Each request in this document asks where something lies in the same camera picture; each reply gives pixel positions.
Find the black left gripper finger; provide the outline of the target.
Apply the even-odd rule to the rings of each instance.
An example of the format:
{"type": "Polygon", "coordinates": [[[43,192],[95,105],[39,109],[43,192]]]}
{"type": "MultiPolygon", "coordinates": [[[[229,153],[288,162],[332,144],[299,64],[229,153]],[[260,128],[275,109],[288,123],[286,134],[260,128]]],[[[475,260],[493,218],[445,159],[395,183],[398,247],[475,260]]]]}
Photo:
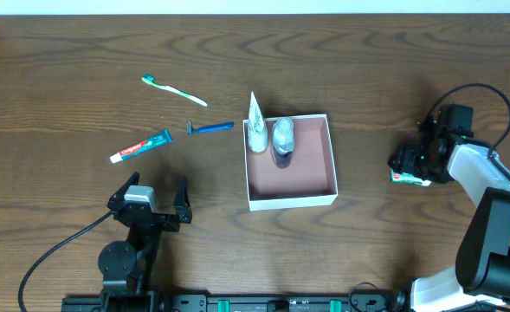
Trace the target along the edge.
{"type": "Polygon", "coordinates": [[[176,213],[191,213],[188,195],[188,179],[183,176],[178,184],[178,190],[173,200],[176,213]]]}
{"type": "Polygon", "coordinates": [[[139,184],[140,174],[138,172],[134,172],[130,178],[123,184],[118,191],[116,191],[108,200],[109,204],[114,204],[118,202],[123,202],[125,200],[125,194],[129,190],[131,186],[139,184]]]}

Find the green soap bar pack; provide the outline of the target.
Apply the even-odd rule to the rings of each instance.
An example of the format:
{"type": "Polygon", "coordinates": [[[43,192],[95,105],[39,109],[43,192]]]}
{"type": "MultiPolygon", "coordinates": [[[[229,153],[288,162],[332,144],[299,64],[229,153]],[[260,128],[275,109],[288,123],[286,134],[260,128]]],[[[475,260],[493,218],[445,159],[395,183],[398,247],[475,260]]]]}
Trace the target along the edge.
{"type": "Polygon", "coordinates": [[[420,179],[409,173],[394,172],[392,169],[390,169],[390,181],[394,184],[417,185],[422,187],[431,185],[430,180],[420,179]]]}

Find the Colgate toothpaste tube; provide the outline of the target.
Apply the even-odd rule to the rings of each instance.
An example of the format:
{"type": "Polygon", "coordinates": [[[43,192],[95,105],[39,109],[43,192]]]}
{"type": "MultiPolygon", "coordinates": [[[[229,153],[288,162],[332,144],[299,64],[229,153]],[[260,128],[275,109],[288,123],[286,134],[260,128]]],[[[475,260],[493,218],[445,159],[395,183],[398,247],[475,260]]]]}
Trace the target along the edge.
{"type": "Polygon", "coordinates": [[[169,143],[172,143],[172,137],[171,137],[169,131],[167,129],[165,129],[161,133],[157,133],[145,140],[142,140],[138,143],[135,143],[132,146],[126,147],[126,148],[116,152],[109,159],[113,164],[118,163],[124,159],[129,159],[129,158],[134,157],[138,154],[149,151],[155,147],[166,145],[169,143]]]}

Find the white Pantene tube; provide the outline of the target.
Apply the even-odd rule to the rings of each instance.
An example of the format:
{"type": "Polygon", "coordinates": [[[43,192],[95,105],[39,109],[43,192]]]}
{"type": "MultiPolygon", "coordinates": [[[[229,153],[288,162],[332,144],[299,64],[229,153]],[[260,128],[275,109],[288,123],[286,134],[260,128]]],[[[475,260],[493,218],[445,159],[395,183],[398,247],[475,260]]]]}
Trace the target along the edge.
{"type": "Polygon", "coordinates": [[[267,149],[268,128],[254,93],[250,95],[247,136],[252,152],[262,153],[267,149]]]}

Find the green white toothbrush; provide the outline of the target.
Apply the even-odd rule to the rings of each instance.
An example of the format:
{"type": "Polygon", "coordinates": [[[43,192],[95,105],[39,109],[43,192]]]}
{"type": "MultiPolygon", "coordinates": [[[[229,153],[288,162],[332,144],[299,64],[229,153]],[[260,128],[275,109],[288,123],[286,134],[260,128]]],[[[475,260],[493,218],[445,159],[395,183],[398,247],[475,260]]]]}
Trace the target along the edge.
{"type": "Polygon", "coordinates": [[[173,94],[177,94],[179,96],[182,96],[184,97],[185,99],[189,100],[189,101],[193,101],[195,102],[197,105],[200,105],[202,107],[207,107],[208,106],[208,103],[206,101],[204,101],[203,99],[199,98],[199,97],[196,97],[195,95],[193,94],[188,94],[188,93],[185,93],[184,91],[182,90],[179,90],[177,88],[174,88],[170,85],[162,85],[162,84],[158,84],[156,82],[156,79],[149,75],[149,74],[144,74],[142,77],[141,77],[141,80],[142,82],[152,86],[152,87],[155,87],[155,88],[158,88],[158,89],[161,89],[161,90],[164,90],[164,91],[167,91],[167,92],[170,92],[170,93],[173,93],[173,94]]]}

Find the clear soap pump bottle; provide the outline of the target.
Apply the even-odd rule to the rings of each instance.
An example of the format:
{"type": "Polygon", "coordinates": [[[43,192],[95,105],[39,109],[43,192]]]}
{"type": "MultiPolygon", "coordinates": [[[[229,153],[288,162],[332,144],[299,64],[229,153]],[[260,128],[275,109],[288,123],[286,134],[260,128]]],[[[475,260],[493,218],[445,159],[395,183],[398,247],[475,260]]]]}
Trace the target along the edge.
{"type": "Polygon", "coordinates": [[[280,169],[290,165],[294,152],[294,122],[288,117],[279,118],[273,125],[272,156],[280,169]]]}

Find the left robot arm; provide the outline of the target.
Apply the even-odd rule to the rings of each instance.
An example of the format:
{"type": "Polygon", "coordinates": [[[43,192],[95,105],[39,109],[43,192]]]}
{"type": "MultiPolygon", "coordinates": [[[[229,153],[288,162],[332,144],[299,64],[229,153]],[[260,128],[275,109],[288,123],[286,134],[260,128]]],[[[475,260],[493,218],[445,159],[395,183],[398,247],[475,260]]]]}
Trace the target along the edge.
{"type": "Polygon", "coordinates": [[[124,241],[108,244],[100,253],[98,267],[103,275],[103,291],[110,296],[145,293],[159,239],[164,231],[178,232],[181,224],[192,221],[188,180],[182,178],[173,200],[173,213],[156,211],[155,191],[139,184],[135,172],[108,200],[113,218],[128,228],[124,241]]]}

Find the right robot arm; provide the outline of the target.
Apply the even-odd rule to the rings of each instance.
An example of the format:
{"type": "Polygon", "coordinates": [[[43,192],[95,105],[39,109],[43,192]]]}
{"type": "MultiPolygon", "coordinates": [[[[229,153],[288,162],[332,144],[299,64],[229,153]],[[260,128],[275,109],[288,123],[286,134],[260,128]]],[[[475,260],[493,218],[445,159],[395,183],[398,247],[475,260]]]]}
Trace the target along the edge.
{"type": "Polygon", "coordinates": [[[458,182],[476,207],[455,265],[411,284],[413,311],[510,311],[510,172],[493,147],[473,137],[473,109],[443,105],[388,165],[394,183],[458,182]]]}

